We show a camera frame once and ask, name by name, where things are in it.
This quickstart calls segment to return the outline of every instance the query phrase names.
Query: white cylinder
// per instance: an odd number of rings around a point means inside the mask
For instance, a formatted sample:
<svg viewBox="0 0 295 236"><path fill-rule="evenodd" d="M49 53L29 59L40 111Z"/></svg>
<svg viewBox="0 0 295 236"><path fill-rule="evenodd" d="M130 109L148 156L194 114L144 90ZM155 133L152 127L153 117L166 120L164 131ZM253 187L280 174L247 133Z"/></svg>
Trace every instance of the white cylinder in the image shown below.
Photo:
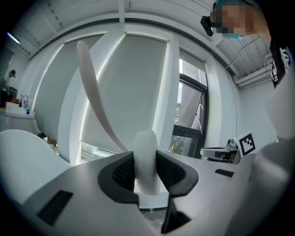
<svg viewBox="0 0 295 236"><path fill-rule="evenodd" d="M139 132L136 135L134 142L136 184L139 190L147 195L158 195L160 190L160 178L156 166L157 149L157 137L152 130Z"/></svg>

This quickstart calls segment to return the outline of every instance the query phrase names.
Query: person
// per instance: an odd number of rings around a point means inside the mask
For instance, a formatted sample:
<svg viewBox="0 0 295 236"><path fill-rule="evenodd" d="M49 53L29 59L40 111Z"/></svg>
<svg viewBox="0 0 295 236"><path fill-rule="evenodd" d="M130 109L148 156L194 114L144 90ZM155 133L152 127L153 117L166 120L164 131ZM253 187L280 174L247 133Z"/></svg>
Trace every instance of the person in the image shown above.
<svg viewBox="0 0 295 236"><path fill-rule="evenodd" d="M216 29L230 33L231 38L259 35L270 42L272 54L271 79L276 87L290 69L294 53L290 25L292 7L269 0L218 0L213 5Z"/></svg>
<svg viewBox="0 0 295 236"><path fill-rule="evenodd" d="M5 102L7 101L8 95L8 89L9 89L9 81L11 77L15 77L15 70L11 70L6 78L3 79L2 82L2 91L1 91L1 97L0 97L0 107L5 106Z"/></svg>

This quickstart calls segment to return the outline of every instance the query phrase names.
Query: roller blind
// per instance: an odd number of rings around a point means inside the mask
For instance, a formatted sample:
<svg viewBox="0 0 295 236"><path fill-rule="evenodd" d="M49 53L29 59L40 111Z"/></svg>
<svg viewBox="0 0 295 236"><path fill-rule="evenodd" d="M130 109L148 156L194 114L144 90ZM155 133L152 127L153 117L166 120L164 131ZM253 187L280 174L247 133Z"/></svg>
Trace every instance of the roller blind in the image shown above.
<svg viewBox="0 0 295 236"><path fill-rule="evenodd" d="M139 131L151 130L163 73L167 43L126 35L106 64L100 80L101 99L107 118L120 139L133 150ZM119 153L88 107L82 141Z"/></svg>
<svg viewBox="0 0 295 236"><path fill-rule="evenodd" d="M101 36L83 38L91 48ZM78 68L77 43L65 44L50 64L40 85L35 102L35 117L41 132L57 140L60 110L66 90Z"/></svg>
<svg viewBox="0 0 295 236"><path fill-rule="evenodd" d="M183 50L180 50L179 53L180 53L180 59L194 65L195 67L199 68L201 71L206 73L204 62L190 55L189 53L186 53Z"/></svg>

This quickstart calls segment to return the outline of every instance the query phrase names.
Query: pipe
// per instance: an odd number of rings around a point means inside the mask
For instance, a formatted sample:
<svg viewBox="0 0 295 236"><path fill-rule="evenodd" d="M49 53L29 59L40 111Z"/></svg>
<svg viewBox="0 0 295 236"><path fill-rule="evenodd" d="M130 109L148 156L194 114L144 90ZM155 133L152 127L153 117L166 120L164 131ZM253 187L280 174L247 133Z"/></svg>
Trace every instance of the pipe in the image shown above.
<svg viewBox="0 0 295 236"><path fill-rule="evenodd" d="M269 81L270 81L270 80L264 80L264 81L261 81L261 82L259 82L259 83L251 84L251 85L249 85L249 86L246 86L245 89L250 88L250 87L253 87L253 86L256 86L256 85L260 85L260 84L262 84L262 83L266 83L266 82L269 82Z"/></svg>
<svg viewBox="0 0 295 236"><path fill-rule="evenodd" d="M261 79L263 77L266 77L266 76L269 76L269 78L271 78L271 71L265 71L260 75L257 75L257 76L255 76L255 77L253 77L251 79L248 79L247 81L244 81L244 82L240 83L239 86L245 86L247 84L253 83L253 82L255 82L255 81L257 81L257 80L259 80L259 79Z"/></svg>
<svg viewBox="0 0 295 236"><path fill-rule="evenodd" d="M260 74L262 74L264 72L270 71L271 70L271 67L272 67L272 64L271 65L268 65L266 67L263 67L262 69L260 69L258 71L255 71L252 74L247 75L244 78L235 81L235 84L240 84L240 83L245 82L245 81L247 81L249 79L252 79L252 78L254 78L254 77L256 77L256 76L258 76L258 75L260 75Z"/></svg>

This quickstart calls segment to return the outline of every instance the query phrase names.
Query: ceiling light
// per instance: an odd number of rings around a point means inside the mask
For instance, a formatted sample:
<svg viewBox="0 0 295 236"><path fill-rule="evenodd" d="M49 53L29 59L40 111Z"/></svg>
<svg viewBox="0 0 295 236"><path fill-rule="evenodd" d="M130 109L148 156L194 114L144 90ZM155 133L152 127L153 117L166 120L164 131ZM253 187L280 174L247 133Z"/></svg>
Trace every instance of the ceiling light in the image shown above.
<svg viewBox="0 0 295 236"><path fill-rule="evenodd" d="M9 33L7 33L7 35L8 35L9 37L11 37L16 43L19 44L19 41L18 41L14 36L12 36L12 35L9 34Z"/></svg>

